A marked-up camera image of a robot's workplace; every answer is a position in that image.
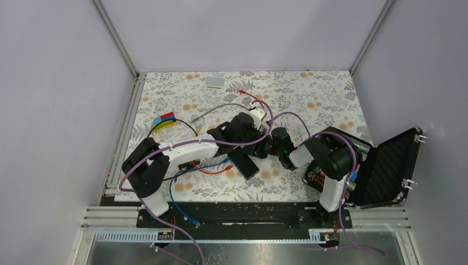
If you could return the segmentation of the black network switch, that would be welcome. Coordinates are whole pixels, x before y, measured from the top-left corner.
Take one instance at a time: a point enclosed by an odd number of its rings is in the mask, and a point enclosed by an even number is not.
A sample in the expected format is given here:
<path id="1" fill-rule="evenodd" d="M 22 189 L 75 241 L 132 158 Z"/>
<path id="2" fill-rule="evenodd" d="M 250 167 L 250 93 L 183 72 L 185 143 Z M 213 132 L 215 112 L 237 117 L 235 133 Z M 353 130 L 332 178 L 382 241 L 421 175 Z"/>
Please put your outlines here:
<path id="1" fill-rule="evenodd" d="M 227 156 L 247 181 L 258 174 L 260 171 L 260 169 L 250 159 L 250 157 L 242 152 L 240 147 L 233 149 L 230 153 L 227 154 Z"/>

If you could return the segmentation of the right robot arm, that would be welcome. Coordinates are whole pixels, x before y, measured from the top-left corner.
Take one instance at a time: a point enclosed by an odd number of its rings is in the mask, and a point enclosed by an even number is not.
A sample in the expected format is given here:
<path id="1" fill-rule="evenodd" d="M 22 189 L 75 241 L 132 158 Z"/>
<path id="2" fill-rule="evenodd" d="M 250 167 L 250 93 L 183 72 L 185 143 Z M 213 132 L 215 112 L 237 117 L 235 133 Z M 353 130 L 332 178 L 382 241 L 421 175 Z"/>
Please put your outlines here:
<path id="1" fill-rule="evenodd" d="M 318 200 L 322 209 L 316 213 L 317 222 L 331 227 L 338 221 L 337 210 L 343 205 L 345 183 L 363 159 L 362 151 L 350 138 L 334 127 L 328 127 L 318 136 L 295 147 L 285 128 L 275 128 L 261 142 L 245 147 L 247 155 L 264 159 L 276 156 L 284 168 L 295 170 L 308 162 L 315 162 L 325 174 L 322 194 Z"/>

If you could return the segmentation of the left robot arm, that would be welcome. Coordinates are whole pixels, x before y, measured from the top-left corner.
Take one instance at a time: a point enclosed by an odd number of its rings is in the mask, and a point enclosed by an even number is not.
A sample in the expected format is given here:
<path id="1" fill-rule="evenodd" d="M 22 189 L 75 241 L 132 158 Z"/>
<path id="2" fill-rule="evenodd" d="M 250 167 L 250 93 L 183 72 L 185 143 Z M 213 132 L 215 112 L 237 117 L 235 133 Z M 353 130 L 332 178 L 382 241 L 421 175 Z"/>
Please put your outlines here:
<path id="1" fill-rule="evenodd" d="M 240 146 L 258 143 L 257 134 L 266 116 L 254 108 L 239 113 L 230 122 L 187 141 L 160 144 L 154 138 L 143 139 L 123 162 L 121 169 L 133 192 L 148 209 L 150 220 L 159 227 L 171 221 L 171 213 L 160 187 L 170 168 L 204 158 L 226 155 Z"/>

